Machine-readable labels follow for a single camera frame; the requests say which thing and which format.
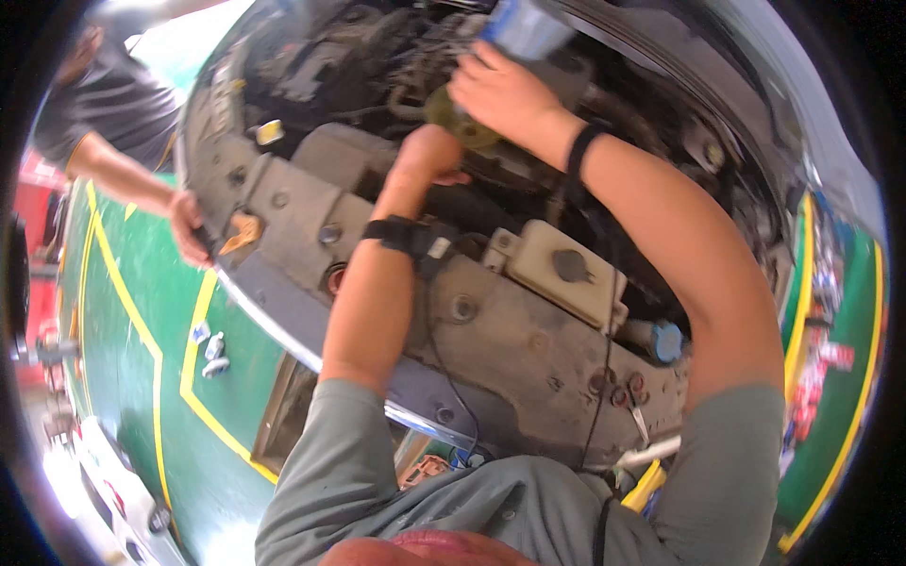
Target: white car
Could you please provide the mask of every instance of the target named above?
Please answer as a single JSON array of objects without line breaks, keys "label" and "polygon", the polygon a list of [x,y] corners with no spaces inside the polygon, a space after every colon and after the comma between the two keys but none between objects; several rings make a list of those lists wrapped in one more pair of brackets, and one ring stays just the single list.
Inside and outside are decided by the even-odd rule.
[{"label": "white car", "polygon": [[169,532],[170,509],[149,493],[101,421],[85,418],[72,444],[92,505],[129,557],[139,566],[186,564]]}]

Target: gray shirt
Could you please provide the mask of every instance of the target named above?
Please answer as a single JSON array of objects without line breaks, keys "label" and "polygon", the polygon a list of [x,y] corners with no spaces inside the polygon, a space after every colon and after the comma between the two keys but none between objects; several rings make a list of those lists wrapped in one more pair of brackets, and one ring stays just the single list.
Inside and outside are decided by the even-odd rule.
[{"label": "gray shirt", "polygon": [[[696,406],[651,519],[609,504],[603,564],[758,564],[776,506],[783,412],[783,396],[766,386]],[[400,492],[383,400],[331,379],[315,390],[255,557],[258,566],[314,564],[343,539],[440,529],[480,532],[545,566],[589,565],[606,495],[537,456],[451,471]]]},{"label": "gray shirt", "polygon": [[82,74],[48,94],[32,142],[61,171],[92,130],[145,168],[164,169],[169,163],[165,157],[179,114],[176,93],[129,56],[123,42],[139,32],[104,30]]}]

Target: mechanic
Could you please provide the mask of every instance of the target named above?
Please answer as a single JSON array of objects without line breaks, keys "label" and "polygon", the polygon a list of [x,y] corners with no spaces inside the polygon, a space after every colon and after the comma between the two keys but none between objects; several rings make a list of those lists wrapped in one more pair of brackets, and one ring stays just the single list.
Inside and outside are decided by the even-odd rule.
[{"label": "mechanic", "polygon": [[[474,119],[561,171],[586,123],[477,43],[448,89]],[[410,134],[372,219],[415,219],[462,180],[438,126]],[[758,564],[776,505],[784,414],[775,305],[720,206],[668,163],[593,137],[581,179],[657,267],[695,337],[682,448],[649,521],[553,460],[503,458],[397,488],[383,401],[409,329],[413,262],[362,240],[343,277],[302,437],[255,545],[259,566]]]},{"label": "mechanic", "polygon": [[173,170],[177,94],[133,59],[124,42],[223,2],[117,0],[96,6],[54,77],[32,139],[38,152],[70,178],[91,177],[108,197],[165,216],[179,253],[202,267],[211,261],[192,236],[192,229],[201,227],[194,195],[174,191],[154,176]]}]

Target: wheel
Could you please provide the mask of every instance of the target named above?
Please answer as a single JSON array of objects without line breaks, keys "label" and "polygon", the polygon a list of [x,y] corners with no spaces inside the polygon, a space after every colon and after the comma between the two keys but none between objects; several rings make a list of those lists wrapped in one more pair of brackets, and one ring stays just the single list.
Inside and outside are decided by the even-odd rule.
[{"label": "wheel", "polygon": [[170,519],[173,518],[173,513],[170,509],[162,503],[157,503],[154,505],[154,511],[151,512],[150,517],[148,518],[148,530],[152,534],[161,534],[165,532],[170,523]]}]

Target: blue container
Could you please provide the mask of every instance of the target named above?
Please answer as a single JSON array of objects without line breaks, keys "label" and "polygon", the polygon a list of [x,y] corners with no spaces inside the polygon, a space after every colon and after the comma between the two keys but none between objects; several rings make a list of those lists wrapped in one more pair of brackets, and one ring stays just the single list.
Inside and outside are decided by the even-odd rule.
[{"label": "blue container", "polygon": [[546,0],[500,0],[480,39],[517,61],[541,61],[575,33],[564,13]]}]

